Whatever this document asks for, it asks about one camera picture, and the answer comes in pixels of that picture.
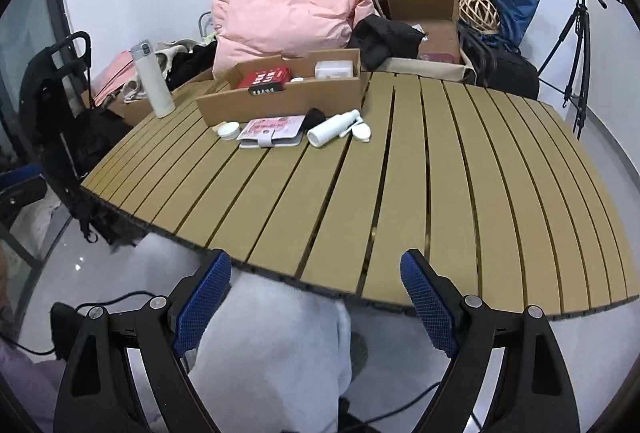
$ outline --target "thermos lid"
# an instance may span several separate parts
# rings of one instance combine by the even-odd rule
[[[140,61],[142,58],[146,58],[149,54],[154,53],[154,47],[148,39],[139,42],[131,49],[131,57],[134,61]]]

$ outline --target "wicker ball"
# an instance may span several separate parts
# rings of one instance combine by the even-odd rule
[[[458,0],[460,17],[482,34],[497,34],[500,14],[491,0]]]

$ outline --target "pink bag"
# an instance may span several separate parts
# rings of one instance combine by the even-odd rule
[[[136,75],[131,52],[123,50],[103,71],[91,81],[96,106],[100,106],[111,93],[119,90]]]
[[[344,47],[351,29],[375,13],[371,0],[213,0],[218,74],[241,61]]]

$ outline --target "wooden slatted table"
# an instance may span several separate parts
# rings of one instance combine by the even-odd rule
[[[558,114],[504,93],[374,73],[372,140],[240,150],[189,85],[82,185],[146,227],[303,288],[406,309],[398,265],[419,249],[496,309],[581,315],[635,298],[614,203]]]

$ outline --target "notebook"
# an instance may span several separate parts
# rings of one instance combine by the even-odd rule
[[[304,115],[255,118],[238,135],[242,149],[297,146],[302,141]]]

